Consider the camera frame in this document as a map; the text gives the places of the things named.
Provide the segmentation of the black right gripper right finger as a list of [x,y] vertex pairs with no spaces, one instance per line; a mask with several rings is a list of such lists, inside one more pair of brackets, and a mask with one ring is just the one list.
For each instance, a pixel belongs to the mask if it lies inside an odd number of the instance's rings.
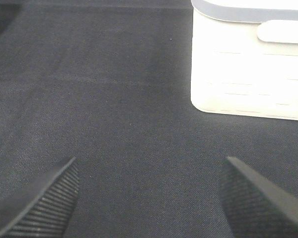
[[298,198],[236,157],[223,161],[220,201],[236,238],[298,238]]

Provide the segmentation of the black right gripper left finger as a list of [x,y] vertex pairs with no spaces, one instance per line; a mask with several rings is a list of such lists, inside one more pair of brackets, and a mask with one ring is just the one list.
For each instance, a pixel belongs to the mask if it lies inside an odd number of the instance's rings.
[[0,202],[0,238],[63,237],[78,197],[76,158],[63,158]]

